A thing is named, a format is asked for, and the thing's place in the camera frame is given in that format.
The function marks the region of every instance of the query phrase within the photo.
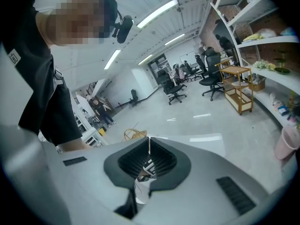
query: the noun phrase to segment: white floor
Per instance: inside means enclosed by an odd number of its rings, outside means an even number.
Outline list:
[[[281,162],[273,152],[280,128],[270,116],[256,103],[252,113],[239,115],[224,94],[216,93],[211,102],[210,93],[201,95],[209,87],[198,81],[185,84],[187,88],[182,93],[187,97],[182,97],[182,103],[173,101],[169,105],[167,96],[159,89],[136,107],[128,105],[114,116],[117,124],[107,130],[105,139],[119,143],[128,128],[147,130],[148,134],[161,137],[221,133],[228,161],[254,177],[269,193],[282,186]]]

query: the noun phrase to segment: pink trash bin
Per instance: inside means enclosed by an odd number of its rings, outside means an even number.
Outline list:
[[[284,159],[300,146],[300,134],[295,127],[287,126],[281,131],[274,153],[278,159]]]

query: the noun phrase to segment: shirt logo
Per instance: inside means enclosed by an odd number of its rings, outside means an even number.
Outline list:
[[[9,54],[8,54],[10,60],[13,62],[14,66],[17,65],[17,63],[21,60],[20,55],[17,53],[15,49],[13,49]]]

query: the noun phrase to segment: brick wall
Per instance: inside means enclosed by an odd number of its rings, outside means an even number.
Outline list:
[[[219,7],[219,10],[224,14],[227,19],[230,21],[236,16],[239,12],[239,9],[243,9],[248,3],[246,0],[240,3],[239,8],[235,5],[222,6]],[[219,45],[218,40],[216,39],[213,31],[216,27],[215,21],[219,19],[218,14],[212,8],[209,14],[209,17],[206,21],[206,24],[203,28],[203,31],[200,35],[201,40],[206,44],[206,46],[214,47],[217,52],[221,51],[222,48]],[[269,28],[276,32],[277,35],[280,34],[288,26],[282,20],[278,11],[275,11],[267,16],[264,16],[249,25],[254,33],[262,28]],[[245,23],[237,24],[235,32],[240,41],[251,35],[249,26]],[[261,59],[267,60],[274,64],[274,58],[281,58],[281,53],[278,51],[286,51],[285,54],[286,64],[285,66],[293,71],[300,73],[300,45],[296,43],[278,43],[278,44],[264,44],[258,45],[258,50],[261,56]],[[250,64],[253,64],[258,60],[256,49],[254,46],[243,47],[240,49],[241,56]]]

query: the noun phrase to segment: wooden cart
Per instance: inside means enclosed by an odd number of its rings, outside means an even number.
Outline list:
[[[219,70],[221,72],[226,99],[240,115],[245,111],[252,112],[253,90],[251,90],[251,97],[248,97],[242,92],[242,89],[249,87],[251,82],[241,78],[242,73],[250,73],[250,81],[252,81],[251,69],[246,67],[230,66],[227,61],[218,63],[216,66],[219,66]]]

